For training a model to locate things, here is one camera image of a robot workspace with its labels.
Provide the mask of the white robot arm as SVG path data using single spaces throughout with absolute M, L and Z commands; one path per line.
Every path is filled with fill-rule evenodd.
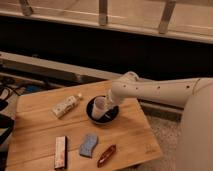
M 138 75 L 130 71 L 112 82 L 106 95 L 105 106 L 112 109 L 126 98 L 138 98 L 183 108 L 200 81 L 200 78 L 192 78 L 141 82 Z

